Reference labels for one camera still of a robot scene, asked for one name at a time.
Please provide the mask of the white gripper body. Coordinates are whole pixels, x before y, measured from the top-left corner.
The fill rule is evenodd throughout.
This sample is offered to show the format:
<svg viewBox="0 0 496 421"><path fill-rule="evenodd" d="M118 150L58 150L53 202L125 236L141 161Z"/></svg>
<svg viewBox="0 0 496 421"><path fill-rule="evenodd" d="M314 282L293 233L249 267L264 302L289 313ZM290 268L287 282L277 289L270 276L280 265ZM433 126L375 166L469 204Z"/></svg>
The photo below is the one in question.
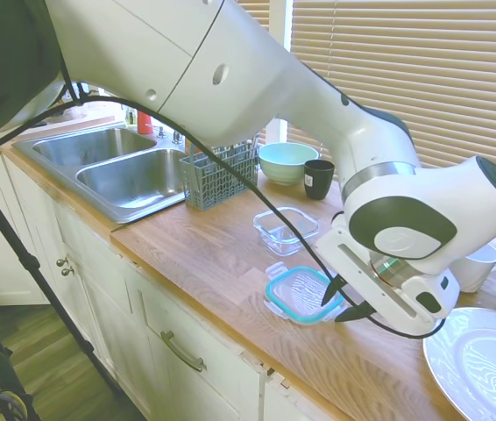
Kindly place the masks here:
<svg viewBox="0 0 496 421"><path fill-rule="evenodd" d="M335 214L315 250L376 310L363 319L402 338L428 338L436 333L436 317L416 300L419 294L432 291L429 283L434 277L403 260L370 253L351 237L344 214Z"/></svg>

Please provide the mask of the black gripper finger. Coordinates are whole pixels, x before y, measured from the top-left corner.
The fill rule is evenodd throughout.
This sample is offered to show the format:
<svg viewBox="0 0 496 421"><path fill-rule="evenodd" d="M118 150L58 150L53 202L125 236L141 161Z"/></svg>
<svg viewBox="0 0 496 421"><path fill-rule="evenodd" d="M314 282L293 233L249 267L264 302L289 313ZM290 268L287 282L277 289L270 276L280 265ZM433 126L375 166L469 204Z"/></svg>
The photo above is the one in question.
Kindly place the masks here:
<svg viewBox="0 0 496 421"><path fill-rule="evenodd" d="M350 321L360 320L370 317L375 312L376 310L367 301L363 301L355 306L350 305L348 308L343 310L336 316L335 322L347 323Z"/></svg>
<svg viewBox="0 0 496 421"><path fill-rule="evenodd" d="M341 275L335 275L331 278L322 298L322 306L325 306L335 296L335 294L339 294L343 299L346 299L347 295L343 291L346 284L346 280Z"/></svg>

